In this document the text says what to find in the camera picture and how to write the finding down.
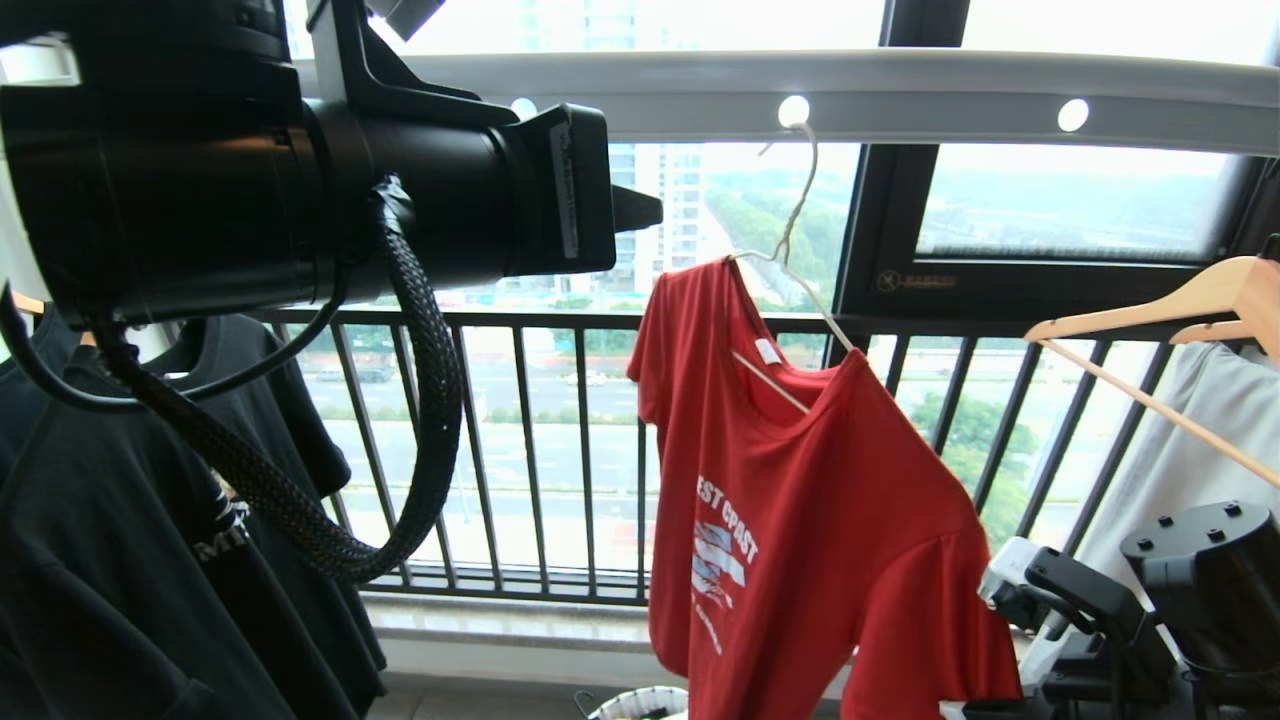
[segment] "black hose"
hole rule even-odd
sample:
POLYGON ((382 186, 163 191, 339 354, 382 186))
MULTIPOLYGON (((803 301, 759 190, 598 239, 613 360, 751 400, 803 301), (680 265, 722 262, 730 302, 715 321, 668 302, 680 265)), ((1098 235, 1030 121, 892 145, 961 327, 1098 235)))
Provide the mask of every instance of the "black hose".
POLYGON ((392 287, 413 343, 420 397, 417 460, 408 500, 387 544, 366 544, 325 515, 321 506, 284 477, 239 436, 138 364, 138 350, 124 327, 110 318, 92 320, 108 370, 151 407, 321 573, 344 582, 367 582, 394 569, 426 538, 453 479, 462 418, 458 359, 431 286, 404 241, 412 202, 388 176, 371 199, 372 222, 390 270, 392 287))

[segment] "black t-shirt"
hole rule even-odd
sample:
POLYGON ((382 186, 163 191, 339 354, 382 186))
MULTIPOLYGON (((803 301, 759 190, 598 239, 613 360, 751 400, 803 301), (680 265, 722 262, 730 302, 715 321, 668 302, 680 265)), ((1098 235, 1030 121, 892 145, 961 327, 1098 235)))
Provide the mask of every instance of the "black t-shirt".
MULTIPOLYGON (((61 374, 67 359, 79 345, 81 333, 67 327, 52 304, 45 305, 45 314, 36 322, 31 346, 46 368, 61 374)), ((0 486, 47 404, 49 396, 31 384, 17 363, 0 363, 0 486)))
MULTIPOLYGON (((36 332, 31 336, 32 348, 45 366, 61 374, 67 359, 79 345, 81 333, 67 327, 52 304, 45 305, 45 314, 36 323, 36 332)), ((4 487, 32 427, 47 405, 49 396, 31 384, 17 363, 0 363, 0 487, 4 487)), ((14 717, 41 717, 47 714, 45 702, 31 673, 12 647, 0 625, 0 717, 6 712, 14 717)))
MULTIPOLYGON (((151 365, 191 365, 173 380, 189 388, 276 346, 248 318, 211 319, 151 365)), ((120 395, 92 348, 65 378, 120 395)), ((346 483, 294 364, 202 405, 317 502, 346 483)), ((51 405, 0 492, 0 624, 60 716, 347 719, 381 693, 355 588, 311 570, 148 413, 51 405)))

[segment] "trash bin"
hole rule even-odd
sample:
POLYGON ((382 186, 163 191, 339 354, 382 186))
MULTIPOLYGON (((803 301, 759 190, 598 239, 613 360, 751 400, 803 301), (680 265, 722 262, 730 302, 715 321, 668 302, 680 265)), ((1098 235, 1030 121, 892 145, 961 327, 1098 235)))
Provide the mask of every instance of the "trash bin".
POLYGON ((640 720, 643 717, 667 717, 689 710, 689 693, 682 688, 669 685, 652 685, 636 691, 625 692, 604 705, 595 712, 588 715, 582 710, 582 696, 591 697, 590 693, 573 696, 579 712, 588 720, 640 720))

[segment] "car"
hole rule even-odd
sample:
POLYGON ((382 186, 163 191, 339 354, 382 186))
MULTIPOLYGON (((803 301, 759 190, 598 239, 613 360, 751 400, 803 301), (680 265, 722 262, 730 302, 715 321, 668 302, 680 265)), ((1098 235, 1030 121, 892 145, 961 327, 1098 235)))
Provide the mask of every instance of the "car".
MULTIPOLYGON (((563 380, 564 384, 576 386, 577 384, 577 373, 563 374, 563 375, 561 375, 561 380, 563 380)), ((604 377, 604 373, 600 373, 599 370, 588 370, 586 372, 586 384, 588 384, 588 387, 603 386, 605 382, 608 382, 608 378, 604 377)))
POLYGON ((360 382, 362 383, 390 382, 392 374, 393 373, 390 368, 381 368, 379 365, 356 369, 356 377, 360 378, 360 382))

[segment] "wooden hanger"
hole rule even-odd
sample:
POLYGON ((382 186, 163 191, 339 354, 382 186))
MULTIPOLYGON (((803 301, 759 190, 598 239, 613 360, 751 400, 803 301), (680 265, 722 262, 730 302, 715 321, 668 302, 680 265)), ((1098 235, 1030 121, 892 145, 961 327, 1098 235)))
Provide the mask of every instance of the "wooden hanger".
MULTIPOLYGON (((28 297, 17 290, 9 291, 13 295, 13 304, 18 307, 19 313, 31 315, 35 318, 44 316, 45 302, 42 300, 36 300, 35 297, 28 297)), ((93 333, 84 331, 81 336, 81 345, 87 345, 90 347, 97 347, 97 341, 93 340, 93 333)))
POLYGON ((1160 413, 1252 473, 1280 488, 1280 473, 1199 423, 1130 386, 1107 370, 1053 342, 1053 338, 1144 325, 1197 315, 1234 311, 1248 333, 1275 359, 1280 357, 1280 264, 1263 258, 1231 258, 1210 265, 1174 292, 1129 307, 1046 320, 1024 336, 1102 378, 1138 402, 1160 413))
MULTIPOLYGON (((1169 338, 1169 342, 1172 345, 1188 345, 1192 342, 1221 342, 1224 340, 1244 338, 1254 338, 1253 332, 1249 331, 1249 325, 1244 320, 1226 320, 1225 323, 1188 325, 1174 333, 1174 337, 1169 338)), ((1280 366, 1280 356, 1271 355, 1271 363, 1280 366)))
POLYGON ((1158 300, 1046 320, 1025 338, 1052 340, 1216 313, 1239 315, 1267 355, 1280 357, 1280 264, 1254 256, 1222 260, 1158 300))
POLYGON ((45 304, 35 297, 27 297, 26 295, 13 290, 13 304, 18 306, 18 311, 24 315, 40 316, 45 314, 45 304))

